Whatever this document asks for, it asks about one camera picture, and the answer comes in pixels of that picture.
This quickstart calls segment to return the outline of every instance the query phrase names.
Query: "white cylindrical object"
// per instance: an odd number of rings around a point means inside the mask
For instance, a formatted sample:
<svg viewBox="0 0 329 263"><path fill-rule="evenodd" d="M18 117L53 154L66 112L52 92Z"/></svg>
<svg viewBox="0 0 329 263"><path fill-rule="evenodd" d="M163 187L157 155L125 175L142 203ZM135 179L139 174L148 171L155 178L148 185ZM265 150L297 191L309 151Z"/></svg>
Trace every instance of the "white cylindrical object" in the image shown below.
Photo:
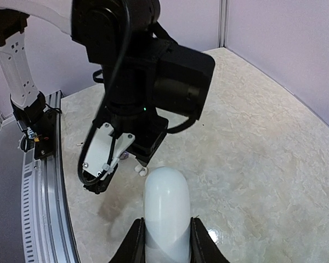
<svg viewBox="0 0 329 263"><path fill-rule="evenodd" d="M161 167L145 183L146 263L189 263L190 198L177 170Z"/></svg>

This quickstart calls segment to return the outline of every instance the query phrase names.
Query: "metal rail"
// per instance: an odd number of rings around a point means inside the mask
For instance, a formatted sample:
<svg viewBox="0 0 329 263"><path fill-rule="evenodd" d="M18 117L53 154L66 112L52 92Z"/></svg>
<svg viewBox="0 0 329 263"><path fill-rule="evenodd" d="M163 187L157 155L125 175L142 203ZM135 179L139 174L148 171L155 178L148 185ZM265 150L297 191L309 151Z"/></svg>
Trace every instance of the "metal rail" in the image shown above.
<svg viewBox="0 0 329 263"><path fill-rule="evenodd" d="M60 108L61 92L47 97ZM79 263L68 209L61 154L60 116L56 119L56 152L41 161L34 149L24 154L21 218L26 263Z"/></svg>

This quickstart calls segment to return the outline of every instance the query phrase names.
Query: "robotic arm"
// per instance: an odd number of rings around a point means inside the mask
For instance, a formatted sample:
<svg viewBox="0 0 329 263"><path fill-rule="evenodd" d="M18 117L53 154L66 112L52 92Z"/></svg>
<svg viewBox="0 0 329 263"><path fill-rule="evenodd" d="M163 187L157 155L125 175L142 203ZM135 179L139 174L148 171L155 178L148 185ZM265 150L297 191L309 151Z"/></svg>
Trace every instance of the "robotic arm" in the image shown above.
<svg viewBox="0 0 329 263"><path fill-rule="evenodd" d="M14 116L26 137L33 134L36 159L54 152L55 112L44 111L44 95L30 74L24 48L28 15L69 34L102 68L94 79L104 83L105 96L78 164L79 179L90 191L107 189L123 151L146 166L167 133L200 118L214 60L170 38L157 22L158 0L0 0L0 64ZM188 120L168 129L156 108Z"/></svg>

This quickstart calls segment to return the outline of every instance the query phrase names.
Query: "white robotic arm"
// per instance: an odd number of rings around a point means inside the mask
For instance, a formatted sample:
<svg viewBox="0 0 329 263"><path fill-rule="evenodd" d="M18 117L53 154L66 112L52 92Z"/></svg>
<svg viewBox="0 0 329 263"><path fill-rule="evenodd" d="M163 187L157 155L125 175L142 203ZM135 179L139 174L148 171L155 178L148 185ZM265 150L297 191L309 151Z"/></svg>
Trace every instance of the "white robotic arm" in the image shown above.
<svg viewBox="0 0 329 263"><path fill-rule="evenodd" d="M71 34L72 0L0 0L0 9L20 11L37 16ZM11 101L23 110L31 106L39 94L35 86L25 53L25 35L14 33L0 45L0 65L10 89Z"/></svg>

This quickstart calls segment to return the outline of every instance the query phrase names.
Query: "beige floor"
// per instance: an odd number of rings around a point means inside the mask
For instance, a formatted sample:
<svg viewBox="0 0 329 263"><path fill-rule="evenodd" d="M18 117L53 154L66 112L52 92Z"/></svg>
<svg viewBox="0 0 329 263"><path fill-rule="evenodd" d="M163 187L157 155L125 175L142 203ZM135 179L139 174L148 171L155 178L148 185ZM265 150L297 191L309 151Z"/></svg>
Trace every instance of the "beige floor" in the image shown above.
<svg viewBox="0 0 329 263"><path fill-rule="evenodd" d="M185 175L191 211L233 262L329 262L329 128L281 86L225 49L199 122L169 135L149 167ZM103 93L63 99L63 158L82 262L108 262L143 216L144 178L121 163L99 196L76 175L80 146ZM163 113L172 125L181 118Z"/></svg>

